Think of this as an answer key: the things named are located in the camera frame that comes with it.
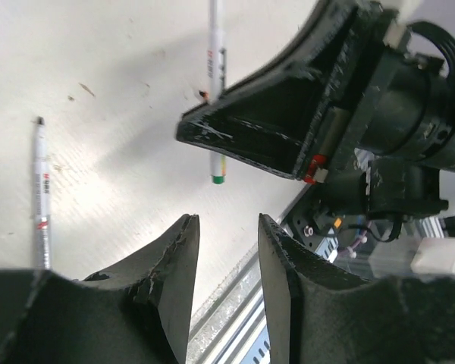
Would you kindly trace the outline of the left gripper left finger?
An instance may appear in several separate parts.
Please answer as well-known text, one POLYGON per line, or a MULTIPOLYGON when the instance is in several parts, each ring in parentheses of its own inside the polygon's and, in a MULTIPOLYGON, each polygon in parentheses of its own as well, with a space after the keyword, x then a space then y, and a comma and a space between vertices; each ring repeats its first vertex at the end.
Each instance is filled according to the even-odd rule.
POLYGON ((82 281, 0 269, 0 363, 183 363, 199 217, 82 281))

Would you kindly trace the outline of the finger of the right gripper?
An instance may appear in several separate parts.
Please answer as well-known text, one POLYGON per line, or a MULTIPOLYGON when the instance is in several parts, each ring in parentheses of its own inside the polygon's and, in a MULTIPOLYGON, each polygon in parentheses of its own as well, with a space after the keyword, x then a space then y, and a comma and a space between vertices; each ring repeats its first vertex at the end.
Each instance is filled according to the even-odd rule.
POLYGON ((326 130, 325 112, 350 108, 384 10, 374 1, 318 1, 269 63, 213 103, 184 113, 179 142, 220 152, 287 179, 301 179, 326 130))

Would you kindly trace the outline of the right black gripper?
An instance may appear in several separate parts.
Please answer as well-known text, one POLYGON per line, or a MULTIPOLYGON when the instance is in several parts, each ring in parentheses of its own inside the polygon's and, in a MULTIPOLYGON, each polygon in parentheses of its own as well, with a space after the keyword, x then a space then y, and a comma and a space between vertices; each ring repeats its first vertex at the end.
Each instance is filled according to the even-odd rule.
POLYGON ((342 170, 352 149, 455 173, 455 39, 396 11, 315 11, 302 28, 322 93, 299 176, 342 170))

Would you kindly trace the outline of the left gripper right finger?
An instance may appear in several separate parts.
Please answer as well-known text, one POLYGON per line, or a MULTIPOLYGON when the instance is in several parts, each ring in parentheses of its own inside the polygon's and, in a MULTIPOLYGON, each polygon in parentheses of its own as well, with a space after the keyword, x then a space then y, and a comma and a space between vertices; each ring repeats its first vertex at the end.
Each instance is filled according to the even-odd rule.
POLYGON ((261 214, 258 251, 273 363, 455 363, 455 276, 368 281, 261 214))

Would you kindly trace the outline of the white green end pen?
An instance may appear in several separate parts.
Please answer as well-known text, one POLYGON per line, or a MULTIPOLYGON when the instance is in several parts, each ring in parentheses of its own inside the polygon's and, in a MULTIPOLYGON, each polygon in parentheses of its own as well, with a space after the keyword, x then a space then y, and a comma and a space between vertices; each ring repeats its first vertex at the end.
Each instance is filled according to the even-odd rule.
MULTIPOLYGON (((207 51, 207 66, 209 90, 207 100, 212 103, 218 99, 224 88, 224 41, 222 27, 222 1, 209 1, 209 47, 207 51)), ((223 184, 225 180, 225 156, 211 151, 209 153, 210 174, 212 183, 223 184)))

